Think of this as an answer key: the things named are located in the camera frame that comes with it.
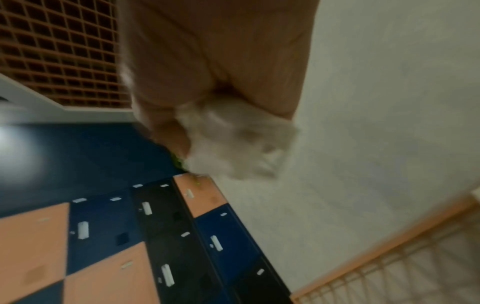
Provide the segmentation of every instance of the person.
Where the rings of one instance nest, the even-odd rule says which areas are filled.
[[[292,119],[319,0],[119,0],[119,72],[135,117],[180,158],[176,108],[219,92]]]

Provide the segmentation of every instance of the white plastic bag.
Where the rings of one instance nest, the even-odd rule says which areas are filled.
[[[232,96],[183,106],[176,116],[191,140],[183,165],[195,174],[275,178],[298,133],[291,121]]]

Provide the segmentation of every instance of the wire mesh fence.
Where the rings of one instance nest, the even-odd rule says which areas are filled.
[[[0,0],[0,73],[65,106],[126,108],[115,2]]]
[[[480,205],[294,300],[302,304],[480,303]]]

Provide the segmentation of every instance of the concrete floor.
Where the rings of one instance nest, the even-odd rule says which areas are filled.
[[[295,291],[480,184],[480,2],[323,0],[289,168],[216,179]]]

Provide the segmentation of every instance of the peach locker door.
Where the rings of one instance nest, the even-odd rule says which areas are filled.
[[[62,280],[67,266],[69,204],[0,219],[0,303]]]
[[[66,277],[63,304],[159,304],[145,243]]]
[[[193,217],[201,216],[227,203],[209,176],[186,173],[175,176],[174,180]]]

